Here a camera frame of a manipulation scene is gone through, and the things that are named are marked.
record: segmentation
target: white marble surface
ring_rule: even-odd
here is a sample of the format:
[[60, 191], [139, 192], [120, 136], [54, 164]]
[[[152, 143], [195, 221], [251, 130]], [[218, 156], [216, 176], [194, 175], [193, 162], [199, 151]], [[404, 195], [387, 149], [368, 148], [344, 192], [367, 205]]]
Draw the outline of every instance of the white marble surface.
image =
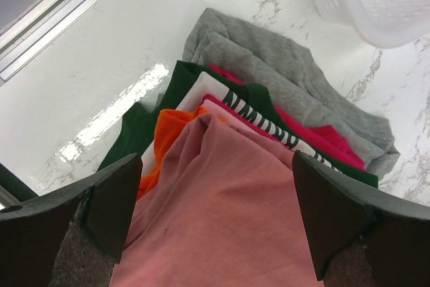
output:
[[309, 47], [335, 89], [390, 120], [402, 156], [381, 189], [430, 205], [430, 38], [380, 50], [312, 0], [101, 0], [0, 88], [0, 161], [39, 194], [93, 173], [120, 116], [165, 90], [206, 7]]

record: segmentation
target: gray cloth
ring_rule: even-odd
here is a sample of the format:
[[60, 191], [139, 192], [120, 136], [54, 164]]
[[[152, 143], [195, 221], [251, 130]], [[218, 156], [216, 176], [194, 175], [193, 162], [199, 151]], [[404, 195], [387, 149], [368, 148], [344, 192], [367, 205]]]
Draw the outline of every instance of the gray cloth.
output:
[[185, 42], [182, 59], [215, 64], [244, 82], [266, 86], [273, 103], [306, 127], [334, 126], [380, 179], [400, 156], [389, 121], [337, 93], [309, 49], [292, 40], [206, 9]]

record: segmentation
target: red cloth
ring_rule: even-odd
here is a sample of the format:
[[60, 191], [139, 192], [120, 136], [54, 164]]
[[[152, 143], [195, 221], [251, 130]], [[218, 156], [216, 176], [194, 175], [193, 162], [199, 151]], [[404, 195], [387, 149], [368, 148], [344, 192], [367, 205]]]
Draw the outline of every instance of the red cloth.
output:
[[[219, 75], [222, 75], [235, 83], [244, 83], [227, 70], [221, 69], [213, 64], [209, 65], [209, 67]], [[333, 128], [333, 126], [326, 125], [317, 128], [307, 128], [283, 111], [280, 107], [275, 106], [275, 108], [286, 125], [310, 146], [319, 149], [345, 164], [365, 169], [365, 163], [357, 156], [357, 154], [355, 154], [349, 146], [348, 141], [343, 138], [336, 129]]]

